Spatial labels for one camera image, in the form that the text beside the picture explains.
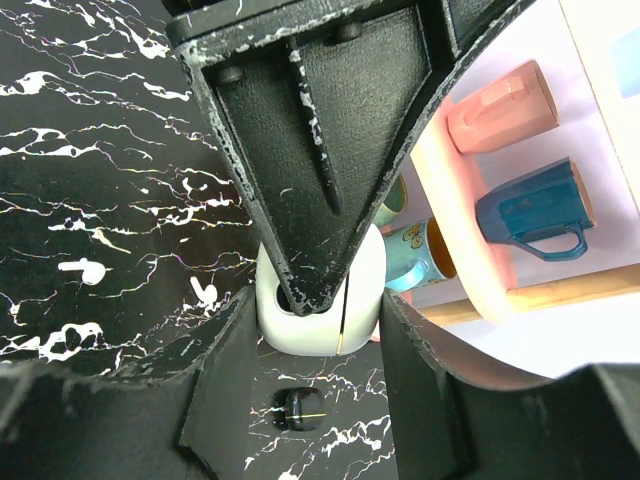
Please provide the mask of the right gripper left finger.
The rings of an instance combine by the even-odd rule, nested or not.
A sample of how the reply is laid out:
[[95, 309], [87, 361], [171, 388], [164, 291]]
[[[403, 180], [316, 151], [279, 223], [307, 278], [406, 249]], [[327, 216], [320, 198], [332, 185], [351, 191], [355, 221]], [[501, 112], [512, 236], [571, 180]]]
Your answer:
[[5, 479], [239, 479], [257, 361], [256, 299], [106, 376], [1, 368]]

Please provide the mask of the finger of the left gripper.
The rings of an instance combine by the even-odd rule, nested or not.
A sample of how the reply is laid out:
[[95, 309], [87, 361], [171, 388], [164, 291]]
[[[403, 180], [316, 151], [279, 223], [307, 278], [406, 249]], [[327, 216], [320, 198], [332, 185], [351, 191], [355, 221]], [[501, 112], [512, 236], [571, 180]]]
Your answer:
[[328, 308], [444, 96], [523, 1], [168, 1], [166, 34], [293, 311]]

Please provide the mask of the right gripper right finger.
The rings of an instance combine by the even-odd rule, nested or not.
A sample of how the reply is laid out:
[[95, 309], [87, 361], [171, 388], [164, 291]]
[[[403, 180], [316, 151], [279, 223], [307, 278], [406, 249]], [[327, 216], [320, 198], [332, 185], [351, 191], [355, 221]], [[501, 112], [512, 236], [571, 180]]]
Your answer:
[[550, 379], [504, 363], [386, 291], [380, 334], [402, 479], [635, 479], [639, 368]]

